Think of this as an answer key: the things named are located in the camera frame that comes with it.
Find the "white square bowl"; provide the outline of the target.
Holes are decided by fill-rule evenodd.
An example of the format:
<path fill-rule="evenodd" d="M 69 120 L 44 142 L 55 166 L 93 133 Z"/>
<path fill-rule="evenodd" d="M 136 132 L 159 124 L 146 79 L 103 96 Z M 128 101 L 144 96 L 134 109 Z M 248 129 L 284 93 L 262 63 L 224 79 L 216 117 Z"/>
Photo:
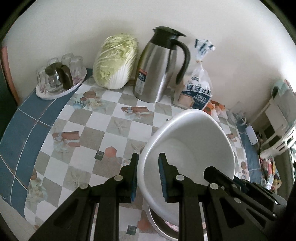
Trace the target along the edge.
<path fill-rule="evenodd" d="M 197 184 L 208 185 L 204 171 L 209 166 L 230 179 L 235 175 L 231 144 L 218 123 L 207 113 L 187 109 L 163 124 L 149 139 L 137 165 L 137 182 L 149 207 L 173 225 L 179 223 L 179 207 L 165 202 L 159 175 L 159 154 Z"/>

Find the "large stainless steel plate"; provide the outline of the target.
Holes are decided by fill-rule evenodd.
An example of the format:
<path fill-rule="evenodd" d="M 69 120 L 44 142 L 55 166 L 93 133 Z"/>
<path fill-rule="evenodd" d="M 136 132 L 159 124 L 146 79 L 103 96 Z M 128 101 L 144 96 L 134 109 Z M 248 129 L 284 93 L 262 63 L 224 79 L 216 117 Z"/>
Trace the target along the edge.
<path fill-rule="evenodd" d="M 173 225 L 166 220 L 163 220 L 149 207 L 146 202 L 143 204 L 143 208 L 151 226 L 160 236 L 166 238 L 167 240 L 178 240 L 179 227 L 177 225 Z"/>

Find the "orange snack packet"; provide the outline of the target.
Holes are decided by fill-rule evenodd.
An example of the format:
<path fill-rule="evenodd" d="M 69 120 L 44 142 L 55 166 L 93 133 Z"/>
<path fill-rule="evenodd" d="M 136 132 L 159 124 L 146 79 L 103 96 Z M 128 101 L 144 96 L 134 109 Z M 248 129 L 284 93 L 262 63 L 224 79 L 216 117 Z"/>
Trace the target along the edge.
<path fill-rule="evenodd" d="M 217 114 L 222 114 L 222 113 L 226 112 L 226 108 L 223 104 L 213 101 L 213 100 L 211 100 L 211 104 L 215 105 L 215 109 L 216 109 Z"/>
<path fill-rule="evenodd" d="M 212 102 L 208 102 L 203 111 L 210 116 L 214 116 L 215 114 L 217 114 L 215 104 L 213 104 Z"/>

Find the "stainless steel thermos jug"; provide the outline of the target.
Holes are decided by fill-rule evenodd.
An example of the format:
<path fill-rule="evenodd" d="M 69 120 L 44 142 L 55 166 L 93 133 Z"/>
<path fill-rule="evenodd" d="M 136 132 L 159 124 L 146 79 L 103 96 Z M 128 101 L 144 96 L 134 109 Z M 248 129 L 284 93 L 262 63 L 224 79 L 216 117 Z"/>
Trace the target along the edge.
<path fill-rule="evenodd" d="M 163 98 L 176 66 L 177 48 L 182 49 L 184 62 L 176 84 L 181 83 L 191 59 L 188 47 L 178 40 L 178 37 L 186 37 L 184 33 L 165 26 L 155 27 L 153 31 L 140 56 L 133 87 L 134 96 L 148 103 L 158 103 Z"/>

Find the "napa cabbage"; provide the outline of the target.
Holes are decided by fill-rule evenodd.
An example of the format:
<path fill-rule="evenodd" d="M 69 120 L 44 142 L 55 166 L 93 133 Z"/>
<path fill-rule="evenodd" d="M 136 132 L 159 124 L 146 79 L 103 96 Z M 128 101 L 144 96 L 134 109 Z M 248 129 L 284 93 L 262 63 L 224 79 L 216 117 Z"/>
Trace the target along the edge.
<path fill-rule="evenodd" d="M 129 34 L 105 39 L 93 64 L 93 78 L 109 90 L 123 88 L 129 81 L 138 54 L 138 40 Z"/>

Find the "toast bread bag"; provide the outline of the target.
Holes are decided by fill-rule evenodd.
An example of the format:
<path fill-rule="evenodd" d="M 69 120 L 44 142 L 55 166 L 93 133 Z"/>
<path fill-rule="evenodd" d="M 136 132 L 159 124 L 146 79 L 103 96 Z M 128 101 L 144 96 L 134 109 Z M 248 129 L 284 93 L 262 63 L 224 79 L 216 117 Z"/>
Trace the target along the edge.
<path fill-rule="evenodd" d="M 203 68 L 203 58 L 215 50 L 209 40 L 196 39 L 195 69 L 185 74 L 180 84 L 176 86 L 173 104 L 183 109 L 203 110 L 212 97 L 212 83 L 207 71 Z"/>

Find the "upturned drinking glass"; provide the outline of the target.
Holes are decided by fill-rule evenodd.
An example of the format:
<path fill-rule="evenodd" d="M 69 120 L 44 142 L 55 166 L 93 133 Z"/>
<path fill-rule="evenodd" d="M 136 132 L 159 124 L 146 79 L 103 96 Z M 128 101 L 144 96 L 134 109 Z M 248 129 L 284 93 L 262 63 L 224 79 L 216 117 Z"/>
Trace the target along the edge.
<path fill-rule="evenodd" d="M 62 56 L 62 64 L 66 65 L 70 69 L 70 73 L 74 80 L 78 80 L 82 76 L 83 69 L 83 57 L 68 53 Z"/>

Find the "white plastic shelf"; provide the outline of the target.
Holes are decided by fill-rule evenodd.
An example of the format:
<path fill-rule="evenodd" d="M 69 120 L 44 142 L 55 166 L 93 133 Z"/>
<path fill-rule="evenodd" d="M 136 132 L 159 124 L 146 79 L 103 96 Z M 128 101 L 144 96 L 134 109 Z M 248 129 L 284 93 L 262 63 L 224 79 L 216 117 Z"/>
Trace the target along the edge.
<path fill-rule="evenodd" d="M 264 108 L 252 118 L 251 126 L 263 134 L 260 157 L 276 157 L 295 144 L 295 93 L 273 91 Z"/>

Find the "white tray with glasses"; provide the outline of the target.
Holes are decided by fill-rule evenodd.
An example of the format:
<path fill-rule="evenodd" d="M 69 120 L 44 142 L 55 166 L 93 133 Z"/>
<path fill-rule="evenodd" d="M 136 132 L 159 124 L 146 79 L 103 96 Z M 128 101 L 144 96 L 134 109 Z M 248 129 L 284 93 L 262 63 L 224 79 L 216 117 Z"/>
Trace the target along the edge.
<path fill-rule="evenodd" d="M 43 100 L 54 100 L 54 99 L 66 96 L 67 94 L 74 92 L 83 83 L 83 81 L 86 78 L 86 75 L 87 75 L 87 69 L 84 67 L 82 69 L 82 77 L 69 90 L 61 90 L 60 92 L 56 92 L 56 93 L 49 93 L 47 90 L 45 92 L 40 92 L 38 86 L 36 86 L 35 93 L 40 99 L 43 99 Z"/>

